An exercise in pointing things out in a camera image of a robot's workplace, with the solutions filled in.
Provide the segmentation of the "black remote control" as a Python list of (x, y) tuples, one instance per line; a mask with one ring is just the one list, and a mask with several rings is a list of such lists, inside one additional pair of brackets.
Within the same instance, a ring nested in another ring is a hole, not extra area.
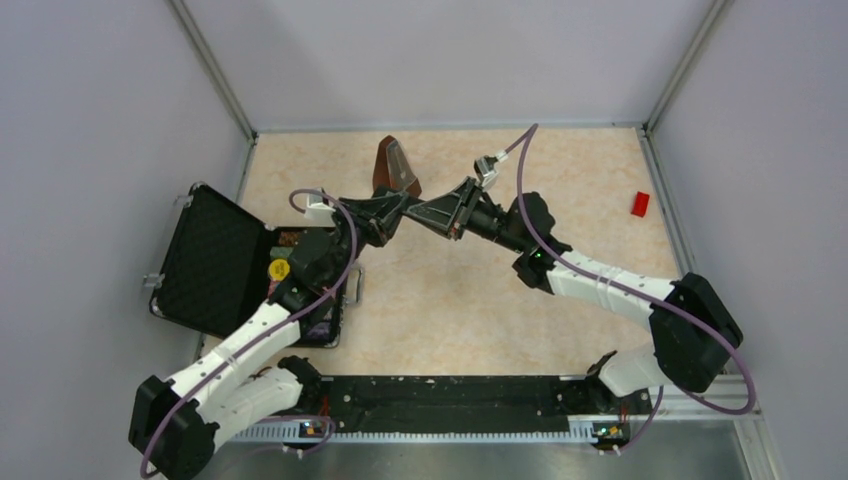
[(377, 222), (385, 229), (397, 227), (401, 219), (408, 219), (427, 226), (427, 220), (424, 216), (414, 210), (415, 207), (423, 204), (424, 200), (411, 195), (407, 191), (381, 186), (372, 193), (371, 200), (378, 201), (376, 218)]

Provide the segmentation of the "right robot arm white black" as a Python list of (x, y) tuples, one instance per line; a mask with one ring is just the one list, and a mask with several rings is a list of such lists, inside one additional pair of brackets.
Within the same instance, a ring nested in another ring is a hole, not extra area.
[(573, 297), (629, 319), (651, 336), (648, 344), (613, 351), (593, 364), (589, 404), (612, 412), (638, 390), (675, 385), (703, 393), (744, 336), (710, 282), (693, 272), (678, 280), (629, 272), (559, 242), (547, 203), (522, 193), (509, 209), (466, 179), (448, 194), (410, 200), (405, 216), (451, 240), (470, 232), (518, 253), (513, 268), (529, 288)]

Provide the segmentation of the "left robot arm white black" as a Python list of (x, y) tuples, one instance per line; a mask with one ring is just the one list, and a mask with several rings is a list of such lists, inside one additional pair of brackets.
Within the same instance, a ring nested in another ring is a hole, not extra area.
[(303, 360), (252, 375), (322, 320), (362, 250), (388, 243), (412, 198), (386, 188), (362, 200), (314, 194), (333, 228), (300, 237), (286, 258), (288, 273), (211, 352), (139, 385), (129, 441), (142, 455), (141, 478), (192, 479), (237, 432), (278, 411), (303, 414), (319, 404), (316, 373)]

